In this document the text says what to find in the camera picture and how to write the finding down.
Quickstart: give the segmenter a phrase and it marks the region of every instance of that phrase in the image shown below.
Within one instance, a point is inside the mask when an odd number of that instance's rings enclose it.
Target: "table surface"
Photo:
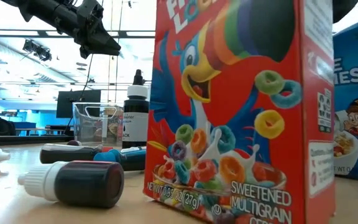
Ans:
[[[32,197],[17,184],[17,176],[40,163],[40,146],[3,149],[11,153],[11,160],[0,164],[0,223],[202,223],[144,196],[141,172],[126,172],[122,197],[109,210],[69,207]],[[358,181],[337,178],[336,189],[337,215],[331,223],[358,223]]]

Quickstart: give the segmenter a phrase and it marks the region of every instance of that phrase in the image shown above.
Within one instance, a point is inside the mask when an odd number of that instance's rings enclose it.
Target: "ceiling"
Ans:
[[[82,0],[78,0],[76,6],[81,3]],[[95,83],[90,83],[87,89],[103,90],[102,101],[122,103],[137,68],[143,71],[146,80],[152,76],[157,0],[132,0],[131,5],[129,7],[128,0],[103,0],[105,29],[113,36],[120,30],[126,31],[127,37],[116,38],[122,46],[122,57],[95,55],[89,68],[91,57],[81,58],[80,46],[73,39],[58,35],[52,26],[36,17],[25,22],[17,8],[0,1],[0,98],[17,99],[16,103],[27,99],[33,99],[32,103],[53,102],[58,91],[82,90],[90,69],[89,77]],[[358,4],[334,25],[333,31],[356,22]],[[48,37],[41,38],[40,33]],[[40,63],[35,56],[23,51],[26,39],[50,49],[52,60]]]

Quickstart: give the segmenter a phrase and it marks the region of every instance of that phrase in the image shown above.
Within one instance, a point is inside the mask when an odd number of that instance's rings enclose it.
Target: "red cereal box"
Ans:
[[[144,194],[214,223],[328,223],[332,1],[157,2]]]

